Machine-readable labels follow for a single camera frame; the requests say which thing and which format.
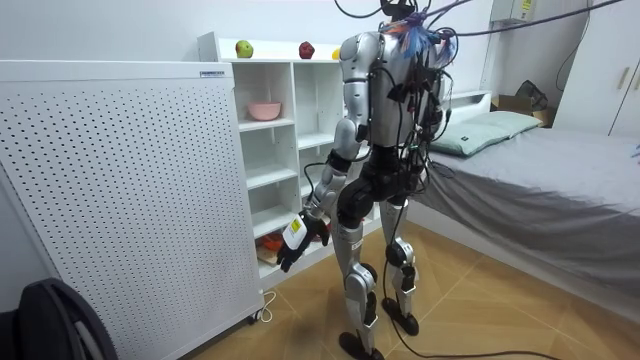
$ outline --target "wooden floor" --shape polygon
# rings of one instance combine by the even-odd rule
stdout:
[[[420,276],[413,298],[420,334],[406,337],[415,350],[471,354],[517,349],[563,360],[640,359],[639,325],[413,224],[407,224],[404,238],[415,249]],[[384,248],[382,232],[376,231],[367,236],[362,253],[362,261],[373,265],[380,278]],[[335,257],[275,290],[278,297],[270,305],[274,317],[270,323],[235,329],[189,357],[348,359],[337,342],[338,335],[352,327]],[[379,302],[381,280],[376,293]],[[388,360],[418,359],[400,343],[387,315],[378,309],[376,347]]]

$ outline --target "pillow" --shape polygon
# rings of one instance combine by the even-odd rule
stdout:
[[[445,133],[432,144],[432,149],[452,155],[472,156],[487,146],[511,139],[540,123],[534,117],[517,113],[486,113],[461,123],[449,124]]]
[[[474,124],[486,124],[499,126],[509,133],[509,138],[534,129],[542,123],[542,121],[527,115],[512,113],[508,111],[496,111],[482,115],[478,115],[471,120]]]
[[[510,133],[499,126],[476,124],[471,120],[449,124],[444,134],[431,144],[431,148],[446,154],[471,156],[509,136]]]

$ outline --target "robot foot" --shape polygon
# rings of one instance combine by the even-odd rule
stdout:
[[[356,360],[384,360],[384,356],[378,349],[374,349],[372,354],[367,354],[360,339],[352,333],[340,334],[338,342],[342,350]]]
[[[400,306],[398,303],[390,298],[386,298],[382,300],[382,308],[387,312],[392,321],[395,321],[396,324],[400,325],[400,327],[409,335],[416,336],[420,332],[420,325],[418,324],[418,320],[409,314],[409,316],[402,316],[402,311],[400,310]]]

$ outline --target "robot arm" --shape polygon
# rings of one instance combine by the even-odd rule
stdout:
[[[347,117],[338,122],[333,149],[327,159],[320,182],[307,199],[302,212],[287,227],[285,244],[278,252],[278,264],[283,271],[303,254],[309,243],[320,235],[326,246],[329,232],[322,215],[330,213],[345,186],[347,173],[357,158],[369,128],[369,73],[378,59],[380,35],[363,33],[347,39],[340,49],[340,64],[344,81],[344,100]]]

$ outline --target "robot leg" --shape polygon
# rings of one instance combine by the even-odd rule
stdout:
[[[338,200],[338,213],[333,217],[333,246],[344,280],[347,312],[356,334],[340,335],[339,343],[344,351],[359,360],[384,360],[375,348],[374,329],[377,299],[374,293],[378,275],[369,264],[360,263],[362,247],[362,218],[373,207],[368,195],[363,193],[362,182],[347,186]]]
[[[387,242],[385,253],[393,273],[391,283],[397,299],[397,301],[390,298],[383,299],[382,308],[407,334],[415,336],[420,331],[418,321],[411,314],[411,296],[416,291],[415,256],[413,247],[402,240],[400,236],[402,226],[406,221],[408,205],[409,201],[406,197],[394,197],[380,204],[382,229]],[[394,236],[396,223],[398,228]]]

